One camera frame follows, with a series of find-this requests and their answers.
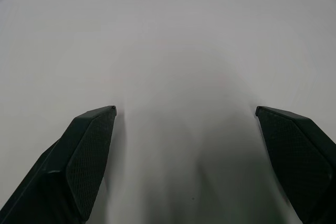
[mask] white surface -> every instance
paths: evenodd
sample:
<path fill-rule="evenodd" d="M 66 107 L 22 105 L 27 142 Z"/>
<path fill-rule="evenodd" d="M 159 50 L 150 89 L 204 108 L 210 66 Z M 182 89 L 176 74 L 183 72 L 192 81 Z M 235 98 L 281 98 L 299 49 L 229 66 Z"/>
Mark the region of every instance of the white surface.
<path fill-rule="evenodd" d="M 91 223 L 299 223 L 253 112 L 336 139 L 335 17 L 336 0 L 0 0 L 0 206 L 73 117 L 116 105 Z"/>

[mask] white table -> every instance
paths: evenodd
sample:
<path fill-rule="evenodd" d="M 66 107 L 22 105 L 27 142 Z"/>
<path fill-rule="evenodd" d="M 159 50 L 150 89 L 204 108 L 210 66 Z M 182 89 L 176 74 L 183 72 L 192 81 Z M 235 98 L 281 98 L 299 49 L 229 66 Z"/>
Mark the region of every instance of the white table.
<path fill-rule="evenodd" d="M 0 206 L 73 117 L 116 105 L 89 223 L 299 223 L 253 113 L 336 140 L 335 18 L 336 0 L 0 0 Z"/>

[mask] textured rubber pad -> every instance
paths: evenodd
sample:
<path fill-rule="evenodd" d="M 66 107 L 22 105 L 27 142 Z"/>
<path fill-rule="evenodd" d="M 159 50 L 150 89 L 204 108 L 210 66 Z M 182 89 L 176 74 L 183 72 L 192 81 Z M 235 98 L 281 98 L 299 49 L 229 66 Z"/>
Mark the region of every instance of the textured rubber pad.
<path fill-rule="evenodd" d="M 112 114 L 94 119 L 71 157 L 66 178 L 78 211 L 88 220 L 103 178 L 112 134 Z"/>
<path fill-rule="evenodd" d="M 309 119 L 287 111 L 258 107 L 274 172 L 302 222 L 318 220 L 334 188 L 335 144 Z"/>

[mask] white backdrop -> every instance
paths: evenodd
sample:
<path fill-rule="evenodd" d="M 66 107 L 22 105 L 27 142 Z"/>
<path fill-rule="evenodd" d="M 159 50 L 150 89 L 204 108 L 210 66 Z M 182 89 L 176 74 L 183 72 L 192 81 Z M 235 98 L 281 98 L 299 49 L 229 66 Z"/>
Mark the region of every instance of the white backdrop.
<path fill-rule="evenodd" d="M 336 0 L 0 0 L 0 207 L 72 118 L 116 105 L 90 223 L 300 223 L 254 110 L 336 140 Z"/>

